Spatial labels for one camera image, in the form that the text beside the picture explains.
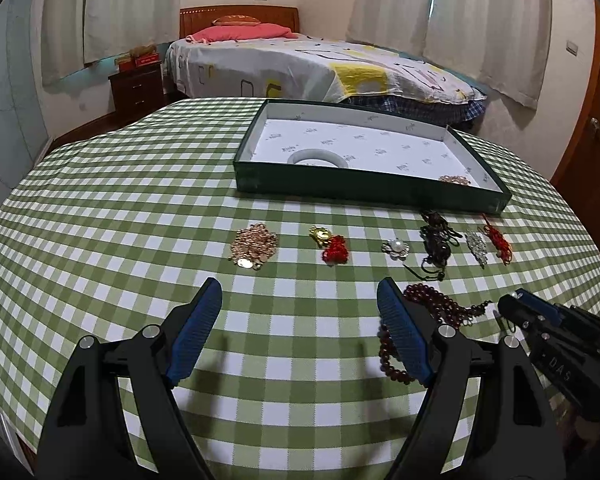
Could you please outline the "orange patterned pillow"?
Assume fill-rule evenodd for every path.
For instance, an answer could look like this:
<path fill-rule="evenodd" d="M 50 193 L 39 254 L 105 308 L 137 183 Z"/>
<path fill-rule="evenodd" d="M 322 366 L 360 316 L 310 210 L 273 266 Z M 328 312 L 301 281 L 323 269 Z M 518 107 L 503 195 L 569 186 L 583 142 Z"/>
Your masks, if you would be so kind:
<path fill-rule="evenodd" d="M 245 14 L 228 14 L 216 18 L 213 22 L 213 26 L 257 26 L 260 25 L 261 21 L 254 16 Z"/>

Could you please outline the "white curtain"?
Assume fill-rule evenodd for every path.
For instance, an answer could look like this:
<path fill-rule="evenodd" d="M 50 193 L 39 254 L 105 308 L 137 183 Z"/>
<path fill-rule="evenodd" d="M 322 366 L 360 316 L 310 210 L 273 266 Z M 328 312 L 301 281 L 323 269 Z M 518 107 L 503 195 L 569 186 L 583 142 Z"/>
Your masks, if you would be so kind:
<path fill-rule="evenodd" d="M 43 0 L 43 84 L 103 58 L 174 40 L 178 10 L 180 0 Z"/>
<path fill-rule="evenodd" d="M 354 0 L 348 39 L 407 53 L 538 106 L 552 0 Z"/>

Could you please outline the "silver rhinestone brooch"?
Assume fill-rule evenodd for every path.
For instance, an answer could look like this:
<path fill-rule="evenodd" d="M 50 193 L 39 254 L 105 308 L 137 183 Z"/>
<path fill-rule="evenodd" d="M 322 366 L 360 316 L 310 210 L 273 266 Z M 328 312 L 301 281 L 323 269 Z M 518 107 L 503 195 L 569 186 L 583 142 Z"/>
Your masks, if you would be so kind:
<path fill-rule="evenodd" d="M 488 264 L 488 250 L 484 237 L 479 232 L 469 232 L 465 235 L 466 243 L 481 269 Z"/>

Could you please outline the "white jade bangle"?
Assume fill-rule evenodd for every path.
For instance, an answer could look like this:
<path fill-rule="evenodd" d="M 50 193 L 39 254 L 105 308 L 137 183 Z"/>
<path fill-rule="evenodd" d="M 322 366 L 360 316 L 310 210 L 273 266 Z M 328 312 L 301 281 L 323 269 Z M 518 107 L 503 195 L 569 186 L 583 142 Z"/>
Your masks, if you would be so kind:
<path fill-rule="evenodd" d="M 322 148 L 304 148 L 292 153 L 288 159 L 288 165 L 299 165 L 300 162 L 317 162 L 318 166 L 348 168 L 348 162 L 340 155 L 323 150 Z"/>

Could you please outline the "pink pillow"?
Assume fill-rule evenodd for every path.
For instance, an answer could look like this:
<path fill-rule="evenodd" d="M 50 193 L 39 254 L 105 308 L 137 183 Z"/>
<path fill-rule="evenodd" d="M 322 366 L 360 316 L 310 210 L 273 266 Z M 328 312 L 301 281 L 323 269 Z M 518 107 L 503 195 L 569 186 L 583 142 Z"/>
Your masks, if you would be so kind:
<path fill-rule="evenodd" d="M 207 27 L 185 40 L 192 44 L 213 44 L 221 41 L 247 41 L 255 39 L 297 39 L 298 36 L 289 27 L 272 23 L 257 25 L 223 25 Z"/>

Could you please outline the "glass wardrobe door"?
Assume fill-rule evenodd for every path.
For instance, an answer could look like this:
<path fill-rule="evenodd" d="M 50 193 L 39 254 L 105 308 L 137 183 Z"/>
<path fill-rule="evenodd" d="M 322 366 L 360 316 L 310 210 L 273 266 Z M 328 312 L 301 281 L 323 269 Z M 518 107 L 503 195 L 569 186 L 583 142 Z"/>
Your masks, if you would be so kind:
<path fill-rule="evenodd" d="M 0 206 L 48 143 L 31 53 L 32 0 L 0 3 Z"/>

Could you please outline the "wooden headboard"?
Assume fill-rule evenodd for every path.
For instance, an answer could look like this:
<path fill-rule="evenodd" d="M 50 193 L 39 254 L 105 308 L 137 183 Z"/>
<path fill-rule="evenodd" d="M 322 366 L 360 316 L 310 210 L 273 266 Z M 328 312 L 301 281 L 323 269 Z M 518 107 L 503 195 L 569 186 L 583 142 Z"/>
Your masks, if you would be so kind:
<path fill-rule="evenodd" d="M 292 32 L 301 32 L 300 13 L 293 6 L 258 6 L 257 4 L 218 4 L 192 6 L 180 10 L 180 38 L 193 35 L 227 16 L 249 16 L 262 23 L 286 26 Z"/>

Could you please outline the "gold and red charm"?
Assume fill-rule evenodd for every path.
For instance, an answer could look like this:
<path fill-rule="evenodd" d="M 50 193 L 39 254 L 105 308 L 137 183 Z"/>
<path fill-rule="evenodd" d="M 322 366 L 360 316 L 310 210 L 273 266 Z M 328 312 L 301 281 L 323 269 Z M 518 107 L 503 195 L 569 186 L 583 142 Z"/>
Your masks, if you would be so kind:
<path fill-rule="evenodd" d="M 321 248 L 324 263 L 329 266 L 336 266 L 348 262 L 349 249 L 343 236 L 332 234 L 328 229 L 321 226 L 311 228 L 309 236 Z"/>

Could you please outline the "wall light switch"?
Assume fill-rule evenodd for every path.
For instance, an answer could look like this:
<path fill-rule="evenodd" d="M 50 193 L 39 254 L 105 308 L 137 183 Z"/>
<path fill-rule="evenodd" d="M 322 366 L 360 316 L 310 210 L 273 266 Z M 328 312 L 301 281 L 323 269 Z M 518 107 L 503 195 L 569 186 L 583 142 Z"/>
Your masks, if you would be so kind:
<path fill-rule="evenodd" d="M 566 42 L 566 50 L 573 56 L 577 56 L 579 53 L 579 47 L 570 40 Z"/>

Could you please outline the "dark wooden nightstand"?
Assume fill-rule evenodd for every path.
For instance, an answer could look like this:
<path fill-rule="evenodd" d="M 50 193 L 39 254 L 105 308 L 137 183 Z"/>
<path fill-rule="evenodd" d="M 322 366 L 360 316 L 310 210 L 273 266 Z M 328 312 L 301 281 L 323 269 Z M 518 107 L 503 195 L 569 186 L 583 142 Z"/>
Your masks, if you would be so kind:
<path fill-rule="evenodd" d="M 114 111 L 120 122 L 130 124 L 164 105 L 162 69 L 150 63 L 113 74 L 109 83 Z"/>

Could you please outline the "green jewelry box tray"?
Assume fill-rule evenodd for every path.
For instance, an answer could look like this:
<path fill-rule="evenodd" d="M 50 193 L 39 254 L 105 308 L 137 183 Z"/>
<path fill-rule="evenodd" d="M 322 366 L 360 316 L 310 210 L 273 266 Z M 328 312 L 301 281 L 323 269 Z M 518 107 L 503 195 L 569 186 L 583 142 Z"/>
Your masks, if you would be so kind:
<path fill-rule="evenodd" d="M 288 157 L 304 148 L 334 152 L 349 167 L 288 165 Z M 460 131 L 323 102 L 265 100 L 233 167 L 242 193 L 477 214 L 500 214 L 512 198 Z M 465 176 L 471 186 L 441 182 L 441 176 Z"/>

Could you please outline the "right white curtain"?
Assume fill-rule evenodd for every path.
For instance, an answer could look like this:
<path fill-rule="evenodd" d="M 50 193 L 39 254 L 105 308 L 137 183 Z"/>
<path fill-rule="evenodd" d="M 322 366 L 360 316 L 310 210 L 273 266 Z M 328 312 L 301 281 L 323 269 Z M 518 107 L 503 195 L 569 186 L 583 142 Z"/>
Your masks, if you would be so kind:
<path fill-rule="evenodd" d="M 538 106 L 552 0 L 354 0 L 348 39 L 407 53 Z"/>

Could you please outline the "red knotted cord charm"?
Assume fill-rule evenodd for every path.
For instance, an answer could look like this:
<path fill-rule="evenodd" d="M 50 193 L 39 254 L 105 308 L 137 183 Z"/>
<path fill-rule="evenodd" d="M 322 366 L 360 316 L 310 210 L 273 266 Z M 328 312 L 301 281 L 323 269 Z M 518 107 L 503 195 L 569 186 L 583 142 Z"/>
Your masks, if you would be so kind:
<path fill-rule="evenodd" d="M 491 244 L 495 248 L 496 256 L 506 266 L 513 261 L 513 249 L 509 241 L 506 240 L 502 232 L 494 226 L 489 218 L 484 214 L 482 216 L 484 226 L 482 227 L 483 234 L 490 240 Z"/>

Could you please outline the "bed with patterned sheet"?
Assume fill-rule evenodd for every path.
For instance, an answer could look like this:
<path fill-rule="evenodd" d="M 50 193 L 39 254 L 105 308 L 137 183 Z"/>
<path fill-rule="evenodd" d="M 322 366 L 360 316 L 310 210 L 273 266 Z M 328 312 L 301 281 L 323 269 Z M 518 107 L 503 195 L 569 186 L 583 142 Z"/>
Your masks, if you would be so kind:
<path fill-rule="evenodd" d="M 242 96 L 350 104 L 438 126 L 473 122 L 488 98 L 442 68 L 390 50 L 301 36 L 175 41 L 166 68 L 190 98 Z"/>

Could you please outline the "silver pearl flower brooch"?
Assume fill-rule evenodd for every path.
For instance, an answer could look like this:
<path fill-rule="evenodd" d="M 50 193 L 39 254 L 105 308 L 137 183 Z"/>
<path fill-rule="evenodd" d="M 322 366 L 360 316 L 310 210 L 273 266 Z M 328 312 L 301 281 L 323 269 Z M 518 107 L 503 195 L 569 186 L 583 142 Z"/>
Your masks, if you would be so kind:
<path fill-rule="evenodd" d="M 404 261 L 410 253 L 410 245 L 400 238 L 384 240 L 381 244 L 381 251 L 394 261 Z"/>

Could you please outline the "green checkered tablecloth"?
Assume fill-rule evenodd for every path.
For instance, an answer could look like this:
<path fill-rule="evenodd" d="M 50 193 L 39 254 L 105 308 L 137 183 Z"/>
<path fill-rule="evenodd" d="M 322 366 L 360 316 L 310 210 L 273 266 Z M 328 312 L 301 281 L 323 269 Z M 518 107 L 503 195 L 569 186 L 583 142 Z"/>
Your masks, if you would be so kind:
<path fill-rule="evenodd" d="M 0 409 L 27 445 L 78 340 L 160 323 L 206 278 L 223 307 L 174 391 L 204 458 L 227 479 L 379 479 L 424 389 L 381 373 L 376 287 L 424 258 L 416 211 L 242 197 L 232 160 L 257 99 L 172 104 L 53 151 L 0 208 Z M 236 233 L 278 237 L 260 270 L 228 258 Z M 314 226 L 347 241 L 329 266 Z M 404 261 L 384 240 L 410 245 Z"/>

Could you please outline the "pink gold bead jewelry pile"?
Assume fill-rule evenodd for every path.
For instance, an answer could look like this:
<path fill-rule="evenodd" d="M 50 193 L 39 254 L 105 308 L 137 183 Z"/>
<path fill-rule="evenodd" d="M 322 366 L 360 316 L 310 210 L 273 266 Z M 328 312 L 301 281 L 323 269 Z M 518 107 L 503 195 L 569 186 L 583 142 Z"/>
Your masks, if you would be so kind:
<path fill-rule="evenodd" d="M 277 252 L 278 237 L 264 223 L 256 223 L 239 230 L 228 257 L 235 266 L 260 270 Z"/>

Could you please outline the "small gold brooch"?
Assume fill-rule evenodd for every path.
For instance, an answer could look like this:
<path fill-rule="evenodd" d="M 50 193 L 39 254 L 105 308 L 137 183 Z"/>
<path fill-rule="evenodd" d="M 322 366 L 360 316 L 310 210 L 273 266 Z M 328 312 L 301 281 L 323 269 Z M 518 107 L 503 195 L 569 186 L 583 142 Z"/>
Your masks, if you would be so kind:
<path fill-rule="evenodd" d="M 458 185 L 471 186 L 471 180 L 465 176 L 441 176 L 439 181 Z"/>

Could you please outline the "red boxes on nightstand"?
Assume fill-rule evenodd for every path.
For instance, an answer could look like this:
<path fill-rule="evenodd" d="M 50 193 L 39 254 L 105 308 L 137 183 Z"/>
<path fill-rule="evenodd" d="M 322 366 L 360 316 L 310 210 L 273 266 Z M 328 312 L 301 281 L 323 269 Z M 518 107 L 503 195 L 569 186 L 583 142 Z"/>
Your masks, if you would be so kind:
<path fill-rule="evenodd" d="M 120 73 L 134 70 L 134 68 L 145 66 L 160 61 L 160 54 L 154 44 L 139 46 L 129 50 L 114 59 L 114 65 Z"/>

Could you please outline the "dark bead tassel pendant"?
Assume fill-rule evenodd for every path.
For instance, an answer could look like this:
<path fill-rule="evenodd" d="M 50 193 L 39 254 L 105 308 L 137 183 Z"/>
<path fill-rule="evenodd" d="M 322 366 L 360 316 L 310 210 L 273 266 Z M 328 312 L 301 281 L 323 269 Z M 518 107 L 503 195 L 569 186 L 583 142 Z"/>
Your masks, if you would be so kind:
<path fill-rule="evenodd" d="M 425 224 L 419 228 L 419 234 L 427 255 L 422 260 L 419 272 L 409 266 L 407 271 L 419 281 L 443 281 L 452 248 L 460 246 L 463 235 L 455 231 L 437 211 L 424 211 L 422 220 Z"/>

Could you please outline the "left white curtain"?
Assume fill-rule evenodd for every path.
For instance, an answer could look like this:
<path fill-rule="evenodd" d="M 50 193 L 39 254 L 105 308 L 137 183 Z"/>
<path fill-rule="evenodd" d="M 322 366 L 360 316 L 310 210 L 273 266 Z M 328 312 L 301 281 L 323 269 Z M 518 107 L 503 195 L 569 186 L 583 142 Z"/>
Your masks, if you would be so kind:
<path fill-rule="evenodd" d="M 174 40 L 178 10 L 180 0 L 43 0 L 43 84 L 103 58 Z"/>

